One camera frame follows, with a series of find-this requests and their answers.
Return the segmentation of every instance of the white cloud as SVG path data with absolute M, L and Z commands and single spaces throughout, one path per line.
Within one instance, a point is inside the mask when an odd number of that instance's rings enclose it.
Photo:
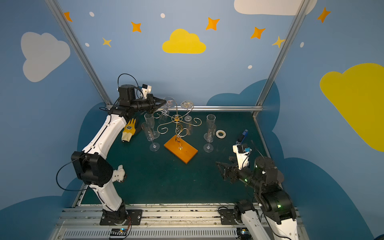
M 26 58 L 23 72 L 31 82 L 41 81 L 48 76 L 67 60 L 71 53 L 66 42 L 58 41 L 49 33 L 24 33 L 21 45 Z
M 317 0 L 308 4 L 308 14 Z M 296 15 L 301 0 L 235 0 L 235 10 L 242 14 Z

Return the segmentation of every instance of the green table surface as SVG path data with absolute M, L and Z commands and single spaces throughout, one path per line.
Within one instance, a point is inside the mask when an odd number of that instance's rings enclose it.
M 203 135 L 207 131 L 207 114 L 216 116 L 217 130 L 226 132 L 226 137 L 214 138 L 214 150 L 207 153 L 203 150 Z M 160 144 L 156 152 L 149 150 L 151 142 L 147 141 L 143 131 L 134 135 L 130 142 L 122 142 L 119 133 L 108 152 L 107 161 L 113 169 L 122 164 L 127 174 L 124 182 L 115 182 L 117 193 L 126 204 L 167 204 L 167 203 L 217 203 L 237 202 L 242 199 L 252 200 L 253 190 L 238 181 L 231 184 L 224 181 L 215 162 L 229 163 L 233 153 L 232 145 L 245 130 L 249 134 L 243 143 L 254 150 L 256 148 L 265 156 L 262 141 L 249 112 L 191 112 L 193 118 L 200 118 L 202 124 L 193 128 L 193 134 L 183 139 L 198 150 L 192 160 L 185 164 L 168 151 L 164 144 L 175 135 L 175 123 L 168 124 L 169 131 L 161 134 L 154 142 Z M 140 123 L 144 116 L 138 117 Z M 254 150 L 250 165 L 259 153 Z M 86 191 L 82 204 L 99 204 L 100 201 L 91 190 Z

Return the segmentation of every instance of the white tape roll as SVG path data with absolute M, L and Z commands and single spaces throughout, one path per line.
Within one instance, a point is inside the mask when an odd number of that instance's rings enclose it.
M 216 131 L 216 137 L 225 138 L 225 136 L 226 136 L 226 133 L 223 130 L 217 130 Z

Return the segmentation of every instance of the orange wooden base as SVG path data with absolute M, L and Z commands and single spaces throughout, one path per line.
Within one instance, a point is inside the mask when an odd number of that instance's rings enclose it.
M 168 142 L 164 144 L 164 147 L 171 151 L 176 157 L 180 158 L 185 164 L 187 164 L 198 152 L 196 148 L 192 147 L 189 143 L 179 138 L 176 142 L 176 135 L 173 136 Z

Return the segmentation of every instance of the orange star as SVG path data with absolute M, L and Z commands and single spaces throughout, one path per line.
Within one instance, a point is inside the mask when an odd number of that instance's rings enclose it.
M 325 18 L 328 16 L 328 14 L 330 14 L 331 12 L 328 12 L 325 8 L 323 10 L 323 13 L 317 18 L 318 20 L 321 20 L 321 22 L 323 23 Z
M 134 32 L 134 31 L 141 32 L 141 30 L 140 30 L 140 25 L 141 25 L 141 23 L 138 23 L 138 24 L 133 23 L 133 22 L 131 22 L 131 23 L 132 23 L 132 26 L 133 26 L 133 30 L 132 30 L 132 32 Z
M 216 24 L 218 23 L 219 20 L 220 19 L 213 20 L 213 19 L 208 18 L 208 26 L 207 26 L 206 30 L 213 29 L 216 31 Z
M 64 16 L 65 16 L 65 18 L 66 18 L 68 21 L 72 22 L 72 19 L 70 18 L 70 12 L 66 12 L 66 13 L 64 13 Z
M 251 36 L 251 39 L 252 39 L 252 38 L 258 38 L 258 39 L 260 39 L 260 38 L 262 37 L 262 33 L 263 33 L 264 30 L 265 30 L 265 28 L 264 28 L 264 29 L 258 29 L 257 27 L 255 27 L 255 32 L 254 32 L 253 35 Z

